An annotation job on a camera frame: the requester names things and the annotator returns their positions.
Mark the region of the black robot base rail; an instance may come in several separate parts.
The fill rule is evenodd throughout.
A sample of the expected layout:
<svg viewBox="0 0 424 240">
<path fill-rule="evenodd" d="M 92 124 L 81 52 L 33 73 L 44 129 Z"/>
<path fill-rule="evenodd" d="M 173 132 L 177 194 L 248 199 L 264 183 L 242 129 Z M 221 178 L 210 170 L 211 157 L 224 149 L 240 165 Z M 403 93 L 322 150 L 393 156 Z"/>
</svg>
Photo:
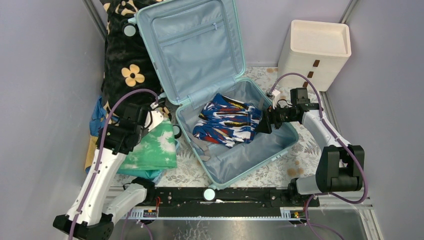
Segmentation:
<svg viewBox="0 0 424 240">
<path fill-rule="evenodd" d="M 305 222 L 306 207 L 319 207 L 312 195 L 288 188 L 164 187 L 135 179 L 147 186 L 146 199 L 126 217 L 151 223 L 155 220 L 283 220 Z"/>
</svg>

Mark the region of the green white tie-dye cloth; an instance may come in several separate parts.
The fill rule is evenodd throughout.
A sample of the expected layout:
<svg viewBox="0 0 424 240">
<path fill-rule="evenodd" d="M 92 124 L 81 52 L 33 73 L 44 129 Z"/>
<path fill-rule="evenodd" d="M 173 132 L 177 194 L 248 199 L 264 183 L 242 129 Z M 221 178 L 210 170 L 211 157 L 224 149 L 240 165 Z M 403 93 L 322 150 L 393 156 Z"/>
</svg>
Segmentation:
<svg viewBox="0 0 424 240">
<path fill-rule="evenodd" d="M 167 170 L 177 167 L 177 151 L 171 121 L 166 118 L 134 147 L 122 165 L 119 174 L 130 175 L 139 171 Z"/>
</svg>

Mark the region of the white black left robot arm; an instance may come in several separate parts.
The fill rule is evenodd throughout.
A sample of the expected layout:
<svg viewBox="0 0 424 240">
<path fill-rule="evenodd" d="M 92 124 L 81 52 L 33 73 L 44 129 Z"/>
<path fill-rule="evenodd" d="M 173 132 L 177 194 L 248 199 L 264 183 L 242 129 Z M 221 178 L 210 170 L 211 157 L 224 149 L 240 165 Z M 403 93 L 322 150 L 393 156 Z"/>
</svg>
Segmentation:
<svg viewBox="0 0 424 240">
<path fill-rule="evenodd" d="M 108 240 L 115 224 L 131 208 L 139 203 L 148 206 L 154 202 L 154 190 L 138 182 L 131 183 L 110 203 L 106 204 L 105 200 L 127 155 L 164 120 L 157 107 L 157 103 L 150 106 L 131 104 L 118 123 L 105 122 L 80 193 L 67 213 L 55 217 L 52 223 L 55 229 L 70 240 Z"/>
</svg>

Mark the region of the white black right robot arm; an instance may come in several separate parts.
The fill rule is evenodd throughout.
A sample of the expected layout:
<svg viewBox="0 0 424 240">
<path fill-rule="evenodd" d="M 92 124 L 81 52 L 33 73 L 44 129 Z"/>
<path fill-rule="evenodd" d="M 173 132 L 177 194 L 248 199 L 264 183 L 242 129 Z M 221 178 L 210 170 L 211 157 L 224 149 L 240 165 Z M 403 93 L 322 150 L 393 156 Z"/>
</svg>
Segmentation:
<svg viewBox="0 0 424 240">
<path fill-rule="evenodd" d="M 281 93 L 272 90 L 267 94 L 272 104 L 263 111 L 256 129 L 270 134 L 284 123 L 299 122 L 313 136 L 321 150 L 318 167 L 313 176 L 298 178 L 287 191 L 287 201 L 301 205 L 307 195 L 330 192 L 354 192 L 364 187 L 365 151 L 352 145 L 329 123 L 320 102 L 311 102 L 304 87 L 290 90 L 290 103 L 282 106 Z"/>
</svg>

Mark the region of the black floral plush blanket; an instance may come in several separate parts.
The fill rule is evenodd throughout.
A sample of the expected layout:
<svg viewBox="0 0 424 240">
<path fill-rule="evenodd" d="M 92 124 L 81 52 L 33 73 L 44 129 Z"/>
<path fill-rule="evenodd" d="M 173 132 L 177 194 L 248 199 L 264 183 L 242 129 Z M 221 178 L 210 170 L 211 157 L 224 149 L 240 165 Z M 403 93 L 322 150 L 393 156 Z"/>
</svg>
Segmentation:
<svg viewBox="0 0 424 240">
<path fill-rule="evenodd" d="M 126 36 L 123 27 L 155 0 L 102 0 L 107 14 L 101 106 L 110 112 L 125 94 L 137 89 L 164 92 L 139 32 Z"/>
</svg>

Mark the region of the white three-drawer storage cabinet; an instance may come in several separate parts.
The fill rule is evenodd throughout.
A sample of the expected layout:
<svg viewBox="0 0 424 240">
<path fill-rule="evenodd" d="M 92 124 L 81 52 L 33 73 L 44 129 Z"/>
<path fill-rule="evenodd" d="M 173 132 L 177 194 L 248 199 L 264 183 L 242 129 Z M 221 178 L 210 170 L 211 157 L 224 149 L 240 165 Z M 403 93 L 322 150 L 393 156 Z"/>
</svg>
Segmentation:
<svg viewBox="0 0 424 240">
<path fill-rule="evenodd" d="M 295 19 L 288 29 L 277 75 L 289 74 L 279 81 L 286 88 L 311 81 L 307 87 L 326 92 L 352 55 L 350 29 L 343 23 Z"/>
</svg>

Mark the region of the teal cloth bottom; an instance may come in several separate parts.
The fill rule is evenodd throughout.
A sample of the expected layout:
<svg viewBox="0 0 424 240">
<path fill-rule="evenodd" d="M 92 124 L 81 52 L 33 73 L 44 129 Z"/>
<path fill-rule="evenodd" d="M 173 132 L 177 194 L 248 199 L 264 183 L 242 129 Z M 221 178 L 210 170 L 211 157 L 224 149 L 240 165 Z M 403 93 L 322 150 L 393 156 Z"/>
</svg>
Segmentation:
<svg viewBox="0 0 424 240">
<path fill-rule="evenodd" d="M 146 180 L 153 181 L 162 171 L 163 169 L 157 169 L 157 170 L 119 169 L 117 173 L 121 175 L 127 175 L 127 176 L 143 178 Z"/>
</svg>

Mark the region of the light blue ribbed suitcase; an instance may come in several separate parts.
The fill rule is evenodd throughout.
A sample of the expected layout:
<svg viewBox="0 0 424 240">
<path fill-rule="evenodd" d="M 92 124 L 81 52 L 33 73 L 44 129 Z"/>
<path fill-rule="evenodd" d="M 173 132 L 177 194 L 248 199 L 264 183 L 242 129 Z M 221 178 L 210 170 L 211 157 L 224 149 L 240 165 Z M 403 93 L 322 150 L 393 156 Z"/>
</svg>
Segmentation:
<svg viewBox="0 0 424 240">
<path fill-rule="evenodd" d="M 299 136 L 290 123 L 258 133 L 232 148 L 194 138 L 199 114 L 216 94 L 271 105 L 260 87 L 244 77 L 246 62 L 233 0 L 166 0 L 144 7 L 129 20 L 139 31 L 176 120 L 216 191 L 228 188 L 286 155 Z"/>
</svg>

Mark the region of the dark blue item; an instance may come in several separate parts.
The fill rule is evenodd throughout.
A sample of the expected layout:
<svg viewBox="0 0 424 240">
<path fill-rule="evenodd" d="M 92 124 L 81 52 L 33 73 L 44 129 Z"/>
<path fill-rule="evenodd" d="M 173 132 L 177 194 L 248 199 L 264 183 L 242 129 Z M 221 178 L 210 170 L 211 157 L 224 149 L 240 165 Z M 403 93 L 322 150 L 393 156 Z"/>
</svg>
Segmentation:
<svg viewBox="0 0 424 240">
<path fill-rule="evenodd" d="M 217 93 L 208 102 L 194 125 L 192 135 L 206 142 L 233 148 L 254 140 L 262 111 L 254 105 Z"/>
</svg>

